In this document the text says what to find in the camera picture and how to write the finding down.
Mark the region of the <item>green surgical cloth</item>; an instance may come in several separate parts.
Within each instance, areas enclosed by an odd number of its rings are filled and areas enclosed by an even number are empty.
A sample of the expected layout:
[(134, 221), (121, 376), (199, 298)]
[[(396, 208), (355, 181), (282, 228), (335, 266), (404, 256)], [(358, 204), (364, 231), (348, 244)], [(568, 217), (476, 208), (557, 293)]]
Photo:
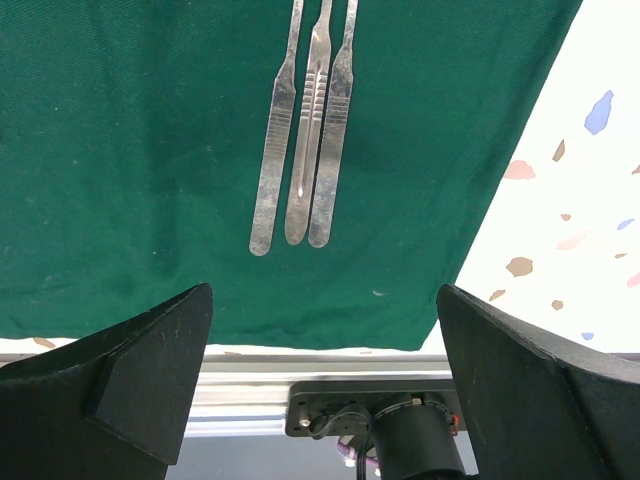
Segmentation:
[(1, 334), (82, 338), (200, 283), (210, 341), (416, 350), (576, 1), (363, 1), (331, 237), (249, 250), (288, 1), (1, 5)]

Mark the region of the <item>aluminium front rail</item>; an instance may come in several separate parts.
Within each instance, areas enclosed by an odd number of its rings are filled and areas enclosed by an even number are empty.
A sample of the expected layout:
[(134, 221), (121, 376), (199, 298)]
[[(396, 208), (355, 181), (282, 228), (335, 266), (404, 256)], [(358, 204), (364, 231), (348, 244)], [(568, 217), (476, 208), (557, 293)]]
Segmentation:
[(293, 352), (215, 353), (207, 348), (187, 438), (282, 435), (290, 387), (319, 380), (450, 380), (443, 355)]

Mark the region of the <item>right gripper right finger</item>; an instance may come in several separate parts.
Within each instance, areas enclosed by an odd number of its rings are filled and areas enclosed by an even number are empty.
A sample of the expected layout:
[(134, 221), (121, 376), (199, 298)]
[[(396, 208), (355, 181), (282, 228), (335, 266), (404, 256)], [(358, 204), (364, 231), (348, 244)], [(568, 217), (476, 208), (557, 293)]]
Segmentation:
[(482, 479), (636, 479), (639, 364), (454, 286), (441, 332)]

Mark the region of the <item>steel scalpel handle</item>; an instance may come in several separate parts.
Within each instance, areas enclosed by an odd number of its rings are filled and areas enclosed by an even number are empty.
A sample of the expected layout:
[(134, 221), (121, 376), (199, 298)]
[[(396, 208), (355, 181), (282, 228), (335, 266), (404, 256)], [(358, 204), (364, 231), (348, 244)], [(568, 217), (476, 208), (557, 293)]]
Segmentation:
[(332, 0), (324, 0), (312, 32), (291, 174), (285, 237), (299, 244), (307, 231), (331, 58)]
[(353, 91), (353, 40), (358, 0), (347, 3), (343, 42), (331, 67), (322, 143), (317, 166), (308, 241), (314, 248), (329, 242), (343, 146)]
[(249, 241), (249, 250), (255, 256), (266, 255), (273, 238), (296, 99), (295, 64), (303, 8), (303, 0), (293, 2), (286, 54), (273, 84)]

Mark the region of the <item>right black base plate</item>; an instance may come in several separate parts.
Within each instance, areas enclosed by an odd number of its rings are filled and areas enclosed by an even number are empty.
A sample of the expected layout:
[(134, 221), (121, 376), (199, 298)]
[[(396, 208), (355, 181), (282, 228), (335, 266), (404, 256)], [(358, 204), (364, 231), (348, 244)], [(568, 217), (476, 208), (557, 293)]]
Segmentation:
[(302, 381), (289, 390), (285, 432), (291, 437), (363, 436), (368, 418), (405, 405), (435, 406), (451, 431), (466, 429), (451, 378)]

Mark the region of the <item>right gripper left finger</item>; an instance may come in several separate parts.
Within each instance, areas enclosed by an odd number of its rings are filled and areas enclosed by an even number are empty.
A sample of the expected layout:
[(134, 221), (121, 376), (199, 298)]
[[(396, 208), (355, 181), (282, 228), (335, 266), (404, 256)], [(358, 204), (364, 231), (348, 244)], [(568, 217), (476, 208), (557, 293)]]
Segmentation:
[(2, 478), (165, 478), (179, 457), (212, 317), (212, 290), (202, 283), (2, 366)]

